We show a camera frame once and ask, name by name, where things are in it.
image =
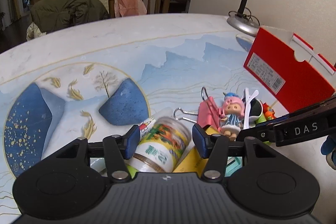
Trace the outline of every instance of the table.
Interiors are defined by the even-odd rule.
[[[79,136],[96,142],[125,134],[125,124],[167,106],[197,111],[202,86],[218,105],[222,92],[242,94],[245,87],[258,89],[261,101],[275,102],[244,70],[247,51],[237,35],[242,34],[223,16],[145,15],[67,28],[1,54],[0,222],[20,214],[11,195],[15,177]],[[129,103],[137,103],[132,115],[109,110],[120,125],[98,111],[116,90],[129,92]],[[280,103],[274,109],[278,116],[287,113]],[[321,195],[313,215],[334,223],[336,180],[320,154],[323,140],[277,150],[315,175]]]

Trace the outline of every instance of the green jacket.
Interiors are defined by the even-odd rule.
[[[110,16],[99,0],[41,0],[31,8],[31,18],[49,33]]]

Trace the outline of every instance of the lamp base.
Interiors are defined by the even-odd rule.
[[[251,20],[247,20],[247,19],[244,19],[242,17],[235,15],[235,16],[230,16],[227,19],[227,22],[229,25],[231,25],[235,29],[245,34],[249,34],[253,37],[257,36],[259,25],[257,23],[254,23]]]

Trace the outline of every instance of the doll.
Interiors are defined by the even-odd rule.
[[[243,127],[241,120],[244,118],[244,110],[244,102],[238,98],[238,95],[229,93],[224,97],[224,103],[219,108],[221,120],[218,131],[227,136],[230,141],[237,138]]]

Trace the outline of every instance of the red box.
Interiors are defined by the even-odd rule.
[[[289,111],[333,95],[336,69],[302,38],[271,27],[259,29],[244,63]]]

